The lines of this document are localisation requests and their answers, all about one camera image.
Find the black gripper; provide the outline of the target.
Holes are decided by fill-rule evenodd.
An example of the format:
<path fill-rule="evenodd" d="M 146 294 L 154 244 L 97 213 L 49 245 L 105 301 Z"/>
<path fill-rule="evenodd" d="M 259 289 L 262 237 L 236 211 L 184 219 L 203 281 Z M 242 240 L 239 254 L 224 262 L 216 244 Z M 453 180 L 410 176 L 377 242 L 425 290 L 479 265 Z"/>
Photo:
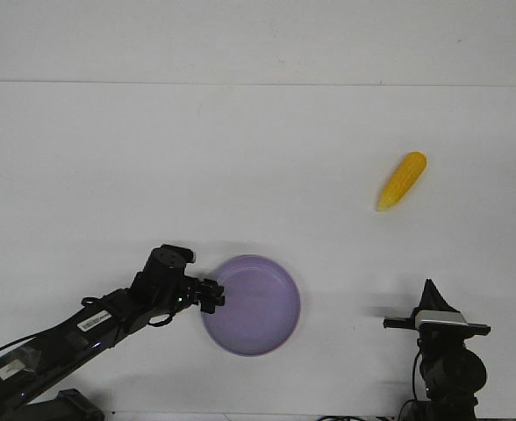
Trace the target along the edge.
<path fill-rule="evenodd" d="M 422 349 L 461 348 L 465 341 L 476 336 L 487 336 L 491 327 L 486 324 L 469 323 L 467 326 L 423 325 L 419 331 L 415 329 L 414 318 L 423 310 L 458 312 L 441 295 L 432 280 L 426 279 L 419 300 L 418 309 L 415 309 L 408 318 L 385 318 L 385 329 L 404 329 L 416 331 L 419 334 Z"/>
<path fill-rule="evenodd" d="M 191 305 L 199 305 L 205 314 L 214 314 L 218 307 L 225 305 L 222 295 L 224 287 L 211 279 L 198 279 L 187 275 L 176 278 L 175 309 L 184 310 Z"/>

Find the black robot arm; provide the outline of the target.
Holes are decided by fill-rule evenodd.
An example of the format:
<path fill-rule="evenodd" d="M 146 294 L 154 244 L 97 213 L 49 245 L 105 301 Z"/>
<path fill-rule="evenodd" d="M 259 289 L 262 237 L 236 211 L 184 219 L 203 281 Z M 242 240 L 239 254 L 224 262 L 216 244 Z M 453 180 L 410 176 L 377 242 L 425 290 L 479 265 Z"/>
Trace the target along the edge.
<path fill-rule="evenodd" d="M 385 329 L 418 333 L 418 353 L 412 373 L 424 382 L 426 399 L 416 392 L 406 401 L 398 420 L 475 420 L 476 393 L 487 382 L 486 367 L 465 341 L 490 334 L 487 324 L 475 324 L 451 306 L 433 280 L 425 280 L 419 304 L 407 318 L 385 318 Z"/>
<path fill-rule="evenodd" d="M 162 245 L 152 250 L 130 287 L 96 298 L 60 324 L 0 348 L 0 420 L 102 420 L 104 413 L 76 389 L 42 403 L 37 397 L 103 351 L 146 326 L 169 324 L 192 305 L 212 314 L 225 302 L 210 279 L 187 276 L 195 254 Z"/>

